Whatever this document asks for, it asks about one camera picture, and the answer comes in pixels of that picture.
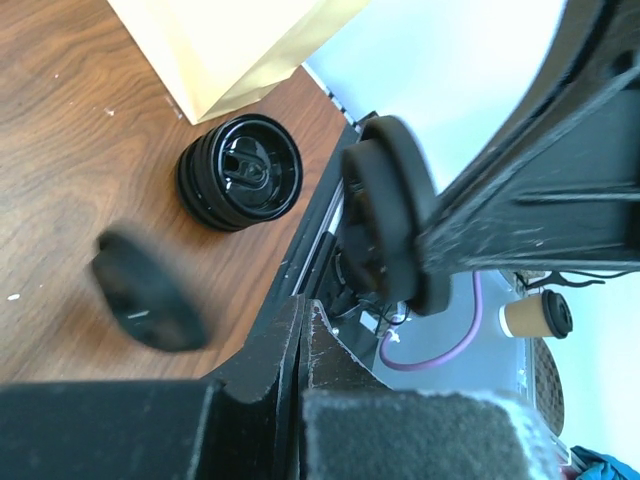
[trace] light blue wall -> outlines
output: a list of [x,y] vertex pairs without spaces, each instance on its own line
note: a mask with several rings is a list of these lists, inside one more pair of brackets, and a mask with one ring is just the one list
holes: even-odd
[[[372,0],[309,65],[355,118],[375,109],[407,120],[441,190],[522,98],[562,8],[561,0]],[[564,293],[575,331],[550,342],[565,389],[562,438],[640,468],[640,274]]]

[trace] screw hole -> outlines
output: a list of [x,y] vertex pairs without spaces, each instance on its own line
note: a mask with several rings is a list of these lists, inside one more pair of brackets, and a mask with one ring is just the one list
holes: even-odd
[[625,50],[611,64],[611,74],[614,77],[622,75],[631,70],[635,64],[635,53],[632,50]]

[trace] brown table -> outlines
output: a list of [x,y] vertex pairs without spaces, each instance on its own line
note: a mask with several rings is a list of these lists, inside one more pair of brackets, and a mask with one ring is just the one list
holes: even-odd
[[[302,69],[237,112],[291,132],[304,187],[282,219],[214,233],[180,207],[173,168],[229,117],[191,126],[105,0],[3,2],[0,29],[0,382],[207,373],[251,328],[343,116]],[[217,327],[210,348],[163,354],[115,325],[85,266],[119,219],[177,253]]]

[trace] gray surface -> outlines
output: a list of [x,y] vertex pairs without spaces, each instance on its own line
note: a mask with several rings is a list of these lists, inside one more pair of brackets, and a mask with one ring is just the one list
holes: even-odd
[[[530,342],[506,337],[498,320],[500,307],[519,296],[497,271],[483,272],[482,286],[482,326],[464,352],[442,366],[418,372],[391,370],[376,355],[373,373],[393,389],[507,390],[533,403],[533,365],[526,361]],[[389,356],[396,362],[413,363],[449,350],[469,329],[473,311],[471,274],[455,275],[449,309],[430,317],[413,316],[398,327],[400,343],[390,345]]]

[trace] coffee cup lid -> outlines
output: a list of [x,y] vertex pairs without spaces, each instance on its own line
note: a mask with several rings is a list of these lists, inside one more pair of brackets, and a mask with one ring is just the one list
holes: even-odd
[[542,310],[551,333],[556,338],[566,338],[573,331],[573,318],[564,297],[550,290],[542,294]]

